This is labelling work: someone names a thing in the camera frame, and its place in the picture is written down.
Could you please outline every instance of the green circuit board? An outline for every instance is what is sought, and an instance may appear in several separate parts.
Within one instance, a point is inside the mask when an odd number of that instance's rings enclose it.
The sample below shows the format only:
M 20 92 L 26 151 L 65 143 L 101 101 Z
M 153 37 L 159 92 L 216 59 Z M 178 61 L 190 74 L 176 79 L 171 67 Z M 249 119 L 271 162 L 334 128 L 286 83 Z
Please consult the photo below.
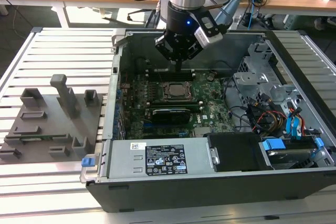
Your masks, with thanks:
M 223 85 L 216 78 L 209 81 L 209 76 L 211 73 L 208 71 L 195 72 L 193 81 L 170 82 L 188 86 L 190 94 L 186 92 L 186 99 L 202 101 L 202 109 L 191 113 L 187 124 L 159 126 L 150 120 L 146 103 L 166 99 L 167 93 L 163 88 L 166 82 L 150 82 L 145 75 L 135 76 L 129 86 L 133 88 L 129 88 L 124 97 L 126 139 L 202 137 L 210 132 L 233 131 L 234 124 L 222 99 Z

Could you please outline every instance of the floor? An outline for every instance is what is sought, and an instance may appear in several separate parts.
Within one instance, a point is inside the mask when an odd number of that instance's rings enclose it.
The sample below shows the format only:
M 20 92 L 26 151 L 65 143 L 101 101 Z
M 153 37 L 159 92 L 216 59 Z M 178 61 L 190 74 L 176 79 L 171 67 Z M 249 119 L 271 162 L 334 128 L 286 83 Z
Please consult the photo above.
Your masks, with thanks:
M 12 59 L 19 51 L 31 30 L 31 26 L 12 7 L 7 7 L 9 14 L 0 16 L 0 76 L 6 71 Z M 36 27 L 60 27 L 57 14 L 50 7 L 20 6 L 18 9 L 29 22 Z M 67 12 L 70 19 L 70 27 L 101 27 L 101 28 L 141 28 L 144 20 L 147 20 L 149 13 L 132 15 L 133 21 L 127 20 L 127 13 L 130 9 L 107 9 L 106 17 L 114 21 L 102 19 L 99 10 L 96 8 L 70 7 Z M 274 17 L 274 25 L 277 29 L 283 29 L 284 15 Z M 314 40 L 314 42 L 333 61 L 336 61 L 336 28 L 328 27 L 326 31 L 316 31 L 313 26 L 314 17 L 306 19 L 301 24 L 303 29 Z M 252 29 L 263 30 L 258 22 L 254 22 Z M 247 29 L 240 25 L 238 29 Z

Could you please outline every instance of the warning label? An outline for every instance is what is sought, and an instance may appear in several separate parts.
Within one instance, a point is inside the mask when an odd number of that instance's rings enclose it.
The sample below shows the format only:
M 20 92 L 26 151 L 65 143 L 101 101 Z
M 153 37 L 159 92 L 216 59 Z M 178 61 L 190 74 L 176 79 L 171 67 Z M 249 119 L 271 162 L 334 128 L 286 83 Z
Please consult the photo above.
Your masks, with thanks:
M 187 173 L 187 162 L 183 144 L 146 146 L 147 175 L 154 176 Z

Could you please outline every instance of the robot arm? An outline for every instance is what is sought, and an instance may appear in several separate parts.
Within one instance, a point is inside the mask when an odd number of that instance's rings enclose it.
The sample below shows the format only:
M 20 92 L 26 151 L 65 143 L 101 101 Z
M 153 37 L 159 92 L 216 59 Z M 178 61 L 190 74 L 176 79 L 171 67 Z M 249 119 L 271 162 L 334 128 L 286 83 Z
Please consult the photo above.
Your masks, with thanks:
M 211 8 L 204 7 L 206 0 L 169 0 L 167 7 L 166 31 L 155 40 L 155 46 L 167 59 L 176 61 L 176 70 L 182 62 L 193 59 L 209 45 L 220 41 L 229 24 L 216 24 L 210 13 Z

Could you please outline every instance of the black plastic cover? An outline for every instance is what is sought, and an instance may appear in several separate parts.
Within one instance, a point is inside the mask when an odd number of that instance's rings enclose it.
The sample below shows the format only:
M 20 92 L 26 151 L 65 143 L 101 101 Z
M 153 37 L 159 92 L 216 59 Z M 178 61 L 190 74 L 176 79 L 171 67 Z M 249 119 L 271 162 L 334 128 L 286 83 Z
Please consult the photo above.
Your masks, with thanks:
M 225 132 L 207 135 L 210 148 L 217 149 L 216 172 L 269 170 L 261 153 L 261 138 L 251 132 Z

